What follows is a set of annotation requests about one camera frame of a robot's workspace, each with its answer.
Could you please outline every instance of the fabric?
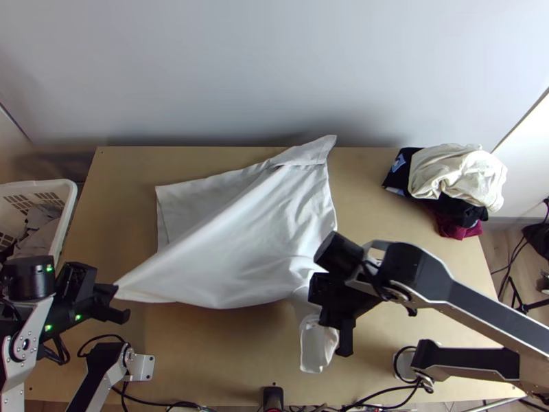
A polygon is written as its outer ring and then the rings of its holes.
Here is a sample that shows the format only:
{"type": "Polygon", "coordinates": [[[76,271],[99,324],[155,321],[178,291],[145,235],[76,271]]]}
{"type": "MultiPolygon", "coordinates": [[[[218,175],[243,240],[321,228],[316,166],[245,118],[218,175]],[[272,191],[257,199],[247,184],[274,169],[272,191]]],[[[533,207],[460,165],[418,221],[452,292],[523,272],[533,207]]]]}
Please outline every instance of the fabric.
{"type": "MultiPolygon", "coordinates": [[[[399,151],[382,184],[387,190],[413,198],[408,191],[410,162],[412,156],[420,150],[420,148],[403,148],[399,151]]],[[[413,199],[427,207],[435,216],[448,220],[454,226],[470,228],[479,220],[488,220],[486,207],[474,206],[444,193],[441,193],[438,199],[413,199]]]]}
{"type": "Polygon", "coordinates": [[[441,144],[412,155],[408,191],[415,198],[438,199],[441,193],[498,211],[507,168],[480,144],[441,144]]]}
{"type": "Polygon", "coordinates": [[[15,244],[13,255],[11,255],[8,260],[49,255],[49,250],[54,241],[57,226],[59,225],[59,220],[59,218],[51,220],[36,231],[29,230],[29,235],[15,244]]]}
{"type": "Polygon", "coordinates": [[[25,219],[24,234],[12,246],[0,253],[0,262],[49,255],[61,213],[62,209],[52,205],[31,207],[25,219]]]}
{"type": "Polygon", "coordinates": [[[159,251],[116,282],[118,299],[228,309],[289,299],[301,369],[321,372],[338,344],[307,301],[314,254],[336,230],[324,136],[263,163],[156,188],[159,251]]]}
{"type": "Polygon", "coordinates": [[[477,223],[470,228],[453,225],[446,218],[435,216],[436,224],[439,226],[439,234],[444,238],[453,238],[463,240],[472,236],[482,235],[482,224],[478,220],[477,223]]]}

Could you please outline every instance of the table top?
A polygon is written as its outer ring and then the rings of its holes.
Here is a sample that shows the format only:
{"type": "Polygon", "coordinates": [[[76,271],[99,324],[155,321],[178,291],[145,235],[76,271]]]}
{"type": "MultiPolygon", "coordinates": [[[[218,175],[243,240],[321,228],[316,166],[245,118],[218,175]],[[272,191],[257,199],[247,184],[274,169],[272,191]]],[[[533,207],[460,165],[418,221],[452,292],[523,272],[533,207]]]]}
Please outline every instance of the table top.
{"type": "MultiPolygon", "coordinates": [[[[111,283],[156,252],[154,187],[236,170],[283,148],[103,147],[98,148],[62,254],[63,261],[98,268],[98,282],[111,283]]],[[[456,279],[495,297],[478,238],[442,238],[426,210],[387,192],[381,183],[398,149],[334,148],[328,157],[338,231],[359,244],[372,239],[417,244],[440,257],[456,279]]],[[[232,310],[185,304],[113,301],[130,308],[126,325],[89,320],[63,334],[74,359],[62,367],[42,360],[27,379],[27,397],[69,401],[82,382],[85,362],[74,355],[87,339],[118,333],[138,353],[156,356],[154,377],[132,383],[130,395],[146,400],[189,400],[210,406],[258,405],[261,388],[284,388],[286,404],[348,404],[401,383],[393,354],[419,339],[447,347],[497,347],[488,338],[435,310],[415,318],[405,308],[381,304],[360,317],[355,354],[334,356],[321,374],[299,369],[299,334],[286,301],[232,310]]],[[[509,384],[450,378],[413,402],[479,400],[521,396],[509,384]]],[[[111,394],[108,402],[119,402],[111,394]]],[[[400,402],[403,391],[376,402],[400,402]]]]}

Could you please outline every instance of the white backdrop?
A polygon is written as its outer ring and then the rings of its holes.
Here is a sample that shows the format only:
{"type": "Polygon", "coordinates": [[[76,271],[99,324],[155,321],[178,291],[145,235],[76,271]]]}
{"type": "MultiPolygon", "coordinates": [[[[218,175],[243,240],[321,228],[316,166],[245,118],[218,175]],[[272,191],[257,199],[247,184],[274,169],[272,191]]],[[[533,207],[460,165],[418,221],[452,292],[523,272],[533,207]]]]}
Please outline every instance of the white backdrop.
{"type": "Polygon", "coordinates": [[[38,143],[478,142],[548,85],[546,0],[0,0],[0,101],[38,143]]]}

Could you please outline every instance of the laundry basket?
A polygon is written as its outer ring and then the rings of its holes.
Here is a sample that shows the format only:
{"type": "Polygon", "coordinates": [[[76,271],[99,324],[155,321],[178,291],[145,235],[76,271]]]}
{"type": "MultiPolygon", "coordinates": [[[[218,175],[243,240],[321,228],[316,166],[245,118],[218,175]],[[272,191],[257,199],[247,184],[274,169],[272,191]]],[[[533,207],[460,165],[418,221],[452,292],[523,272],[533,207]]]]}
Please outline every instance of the laundry basket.
{"type": "Polygon", "coordinates": [[[63,208],[49,254],[57,265],[73,215],[76,183],[67,179],[24,181],[0,185],[0,251],[25,233],[29,208],[47,204],[63,208]]]}

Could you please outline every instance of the white sheet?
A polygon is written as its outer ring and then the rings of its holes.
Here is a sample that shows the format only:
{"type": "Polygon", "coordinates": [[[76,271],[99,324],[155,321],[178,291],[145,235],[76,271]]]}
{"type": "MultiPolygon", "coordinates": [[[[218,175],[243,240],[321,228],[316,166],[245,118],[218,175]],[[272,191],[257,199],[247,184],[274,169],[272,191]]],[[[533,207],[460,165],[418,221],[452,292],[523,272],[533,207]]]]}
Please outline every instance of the white sheet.
{"type": "Polygon", "coordinates": [[[505,165],[480,144],[441,144],[412,155],[408,191],[422,199],[438,199],[444,192],[496,212],[503,206],[506,177],[505,165]]]}
{"type": "Polygon", "coordinates": [[[301,369],[321,372],[338,333],[307,302],[313,261],[336,229],[326,157],[335,136],[263,163],[156,188],[159,252],[116,282],[116,298],[227,309],[289,298],[301,369]]]}

